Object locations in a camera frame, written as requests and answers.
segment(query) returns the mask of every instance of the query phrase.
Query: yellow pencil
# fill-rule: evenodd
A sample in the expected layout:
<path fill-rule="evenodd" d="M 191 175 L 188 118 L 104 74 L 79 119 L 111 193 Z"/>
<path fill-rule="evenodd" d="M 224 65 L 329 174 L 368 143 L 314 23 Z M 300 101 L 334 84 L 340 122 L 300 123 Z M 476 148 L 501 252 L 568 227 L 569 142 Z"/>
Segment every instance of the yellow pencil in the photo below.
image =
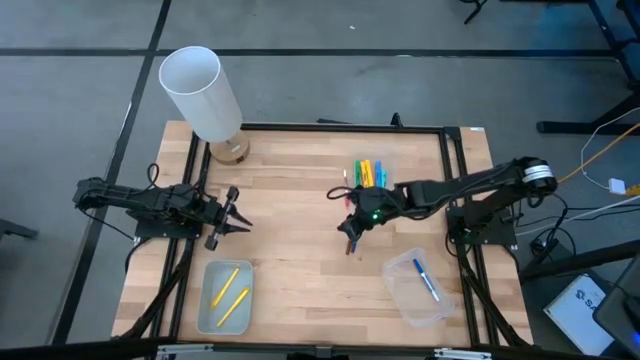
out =
<path fill-rule="evenodd" d="M 233 303 L 233 305 L 231 305 L 231 307 L 229 308 L 229 310 L 227 310 L 227 312 L 224 314 L 224 316 L 222 317 L 222 319 L 220 319 L 220 321 L 218 321 L 218 327 L 222 326 L 222 324 L 224 323 L 225 320 L 227 320 L 227 318 L 229 317 L 229 315 L 231 315 L 231 313 L 233 312 L 233 310 L 235 310 L 238 305 L 240 305 L 240 302 L 242 302 L 242 299 L 245 298 L 245 296 L 247 296 L 247 294 L 249 293 L 249 288 L 244 288 L 242 290 L 242 292 L 240 293 L 240 295 L 238 295 L 238 298 L 236 299 L 236 301 Z"/>
<path fill-rule="evenodd" d="M 235 279 L 236 275 L 238 275 L 238 270 L 240 270 L 240 268 L 236 266 L 236 268 L 233 269 L 233 273 L 229 277 L 229 280 L 227 280 L 227 282 L 224 284 L 224 286 L 222 287 L 218 295 L 216 295 L 216 297 L 213 298 L 213 300 L 211 301 L 212 310 L 215 309 L 216 306 L 218 306 L 218 303 L 220 303 L 220 300 L 224 296 L 224 293 L 226 293 L 227 289 L 229 289 L 229 285 L 231 285 L 231 282 L 233 281 L 233 279 Z"/>

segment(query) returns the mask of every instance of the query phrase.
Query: wooden tabletop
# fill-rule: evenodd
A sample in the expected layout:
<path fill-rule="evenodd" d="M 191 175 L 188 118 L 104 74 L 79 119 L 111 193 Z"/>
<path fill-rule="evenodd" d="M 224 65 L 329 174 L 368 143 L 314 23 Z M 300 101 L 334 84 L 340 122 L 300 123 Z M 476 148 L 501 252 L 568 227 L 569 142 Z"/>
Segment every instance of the wooden tabletop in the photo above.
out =
<path fill-rule="evenodd" d="M 484 130 L 461 131 L 469 172 L 491 167 Z M 388 346 L 470 344 L 457 261 L 444 248 L 443 211 L 424 221 L 397 219 L 378 226 L 363 234 L 355 254 L 346 256 L 346 236 L 336 230 L 347 215 L 344 202 L 325 198 L 328 189 L 343 184 L 343 169 L 352 167 L 355 159 L 382 160 L 393 182 L 443 180 L 436 135 L 246 133 L 251 141 L 249 157 L 231 166 L 212 160 L 207 191 L 212 195 L 222 192 L 224 196 L 230 185 L 238 186 L 237 207 L 254 226 L 250 233 L 223 237 L 215 252 L 204 248 L 210 227 L 197 241 L 179 340 Z M 157 160 L 160 186 L 181 181 L 190 138 L 191 129 L 186 122 L 167 123 Z M 449 145 L 456 174 L 455 152 Z M 203 148 L 201 144 L 195 172 Z M 154 239 L 131 259 L 114 335 L 128 330 L 156 295 L 167 243 L 167 239 Z M 428 329 L 412 328 L 402 319 L 381 277 L 384 262 L 415 247 L 425 250 L 432 275 L 456 303 L 453 315 Z M 518 334 L 531 342 L 512 258 L 498 246 L 483 246 L 483 250 L 493 300 Z M 196 329 L 204 268 L 214 259 L 248 260 L 254 266 L 251 323 L 243 335 L 210 336 Z M 481 338 L 486 342 L 482 307 L 477 299 L 475 303 Z M 161 334 L 168 333 L 172 309 L 171 298 Z"/>

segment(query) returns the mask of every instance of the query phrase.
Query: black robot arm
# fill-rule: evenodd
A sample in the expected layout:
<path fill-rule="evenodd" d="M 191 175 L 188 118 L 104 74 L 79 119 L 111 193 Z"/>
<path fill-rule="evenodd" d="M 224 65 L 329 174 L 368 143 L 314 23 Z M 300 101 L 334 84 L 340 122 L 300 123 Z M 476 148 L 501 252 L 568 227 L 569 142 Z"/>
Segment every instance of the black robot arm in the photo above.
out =
<path fill-rule="evenodd" d="M 395 184 L 393 190 L 358 186 L 348 189 L 346 195 L 340 187 L 330 190 L 327 197 L 347 196 L 356 206 L 355 212 L 338 226 L 338 230 L 355 242 L 365 230 L 371 230 L 375 225 L 384 225 L 397 217 L 423 220 L 456 199 L 496 190 L 482 201 L 465 203 L 461 207 L 464 226 L 471 228 L 488 223 L 497 212 L 522 199 L 536 207 L 556 188 L 556 179 L 546 161 L 524 157 L 450 181 L 403 182 Z M 341 194 L 333 196 L 336 190 Z"/>
<path fill-rule="evenodd" d="M 221 235 L 233 232 L 246 232 L 246 228 L 228 224 L 229 217 L 252 225 L 238 213 L 235 201 L 240 192 L 231 186 L 224 205 L 218 203 L 216 197 L 209 197 L 203 191 L 189 184 L 169 187 L 151 186 L 147 189 L 136 189 L 126 186 L 109 185 L 101 178 L 89 178 L 78 182 L 78 189 L 73 196 L 76 207 L 85 212 L 88 209 L 103 206 L 116 206 L 127 209 L 127 214 L 138 220 L 138 231 L 155 231 L 164 237 L 178 236 L 192 228 L 200 229 L 202 224 L 213 225 L 213 234 L 205 242 L 205 247 L 214 250 Z"/>

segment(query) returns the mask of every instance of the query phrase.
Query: white paper cup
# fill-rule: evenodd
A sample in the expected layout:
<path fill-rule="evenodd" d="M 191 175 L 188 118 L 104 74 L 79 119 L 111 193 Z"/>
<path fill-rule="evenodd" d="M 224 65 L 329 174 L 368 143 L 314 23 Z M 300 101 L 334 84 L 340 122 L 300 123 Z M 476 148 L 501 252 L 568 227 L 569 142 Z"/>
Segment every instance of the white paper cup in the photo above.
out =
<path fill-rule="evenodd" d="M 213 51 L 201 46 L 179 49 L 162 62 L 158 77 L 201 139 L 221 143 L 240 130 L 240 107 Z"/>

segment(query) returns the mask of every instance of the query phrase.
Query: green marker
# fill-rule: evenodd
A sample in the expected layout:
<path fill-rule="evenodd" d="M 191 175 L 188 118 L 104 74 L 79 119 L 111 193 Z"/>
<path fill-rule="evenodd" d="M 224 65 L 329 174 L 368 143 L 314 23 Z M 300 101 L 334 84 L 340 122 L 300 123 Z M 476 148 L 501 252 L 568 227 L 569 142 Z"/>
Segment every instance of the green marker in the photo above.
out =
<path fill-rule="evenodd" d="M 353 183 L 360 185 L 360 160 L 356 160 L 353 165 Z"/>

